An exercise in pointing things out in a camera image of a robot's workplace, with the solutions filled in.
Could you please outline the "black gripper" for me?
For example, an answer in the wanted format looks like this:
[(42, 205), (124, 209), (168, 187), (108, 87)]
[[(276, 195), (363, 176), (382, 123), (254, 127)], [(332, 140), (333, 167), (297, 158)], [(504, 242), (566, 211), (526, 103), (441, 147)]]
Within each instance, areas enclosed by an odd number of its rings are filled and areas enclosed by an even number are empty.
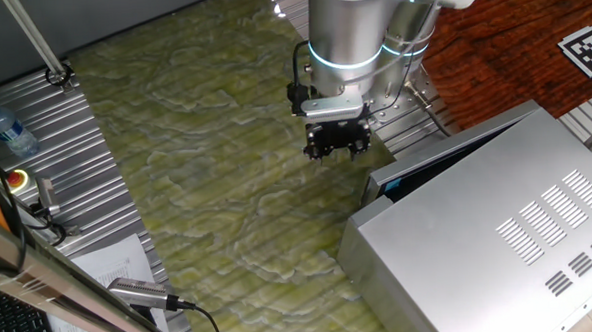
[(372, 131), (367, 120), (307, 124), (305, 132), (306, 146), (303, 153), (310, 160), (322, 160), (333, 150), (346, 148), (349, 149), (353, 161), (371, 145)]

